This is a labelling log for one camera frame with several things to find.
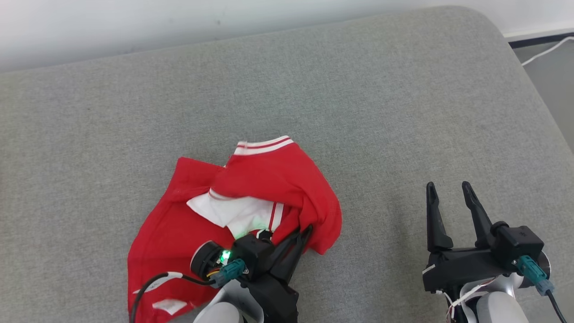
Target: cable connector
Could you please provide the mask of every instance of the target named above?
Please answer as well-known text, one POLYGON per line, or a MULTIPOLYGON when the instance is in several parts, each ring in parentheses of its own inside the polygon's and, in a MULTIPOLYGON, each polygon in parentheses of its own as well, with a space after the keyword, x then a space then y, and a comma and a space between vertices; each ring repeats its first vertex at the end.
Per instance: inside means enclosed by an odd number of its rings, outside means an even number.
POLYGON ((524 277, 536 286, 536 290, 541 296, 546 296, 547 291, 554 291, 554 285, 547 280, 548 276, 546 273, 530 256, 521 256, 518 258, 516 267, 524 277))
POLYGON ((210 280, 214 280, 215 283, 211 285, 213 288, 223 287, 225 284, 243 275, 245 270, 245 262, 241 259, 235 259, 227 265, 221 267, 219 272, 210 276, 210 280))

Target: green led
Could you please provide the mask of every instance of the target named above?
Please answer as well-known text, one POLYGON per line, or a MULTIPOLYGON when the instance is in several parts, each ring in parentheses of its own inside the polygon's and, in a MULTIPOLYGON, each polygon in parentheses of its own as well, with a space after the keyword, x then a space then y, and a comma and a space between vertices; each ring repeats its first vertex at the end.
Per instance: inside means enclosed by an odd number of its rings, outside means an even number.
POLYGON ((228 260, 230 256, 231 256, 231 251, 224 250, 221 252, 221 257, 219 257, 219 260, 221 260, 221 262, 223 263, 226 260, 228 260))

